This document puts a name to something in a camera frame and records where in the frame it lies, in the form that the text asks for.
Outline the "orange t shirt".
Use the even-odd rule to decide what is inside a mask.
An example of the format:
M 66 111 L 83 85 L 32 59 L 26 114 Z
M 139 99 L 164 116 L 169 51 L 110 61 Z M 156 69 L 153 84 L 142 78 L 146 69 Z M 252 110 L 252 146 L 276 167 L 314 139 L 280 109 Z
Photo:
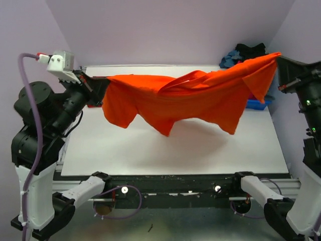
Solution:
M 273 81 L 279 52 L 246 60 L 227 70 L 196 70 L 173 78 L 115 75 L 103 98 L 103 113 L 113 125 L 126 128 L 140 115 L 168 136 L 175 122 L 199 118 L 234 134 L 249 96 L 261 103 Z

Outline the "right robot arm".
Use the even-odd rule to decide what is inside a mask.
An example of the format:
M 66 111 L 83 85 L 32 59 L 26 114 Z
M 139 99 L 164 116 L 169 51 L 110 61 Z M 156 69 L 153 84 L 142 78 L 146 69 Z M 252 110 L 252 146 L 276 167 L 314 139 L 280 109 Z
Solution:
M 320 240 L 320 62 L 278 57 L 279 87 L 298 97 L 307 128 L 303 139 L 299 188 L 293 198 L 274 191 L 252 172 L 236 172 L 231 192 L 249 195 L 263 208 L 264 219 L 284 240 Z

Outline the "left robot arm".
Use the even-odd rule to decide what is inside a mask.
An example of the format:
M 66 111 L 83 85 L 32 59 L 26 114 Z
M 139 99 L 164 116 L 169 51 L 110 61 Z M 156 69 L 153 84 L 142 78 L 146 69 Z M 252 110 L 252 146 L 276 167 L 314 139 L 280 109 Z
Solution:
M 110 83 L 106 77 L 90 77 L 80 70 L 75 75 L 76 83 L 62 81 L 62 93 L 55 93 L 42 81 L 28 83 L 14 105 L 24 126 L 11 144 L 21 192 L 20 214 L 11 225 L 22 231 L 23 240 L 48 240 L 87 200 L 111 193 L 111 177 L 102 172 L 93 173 L 70 190 L 52 189 L 66 138 L 80 124 L 85 106 L 102 105 Z

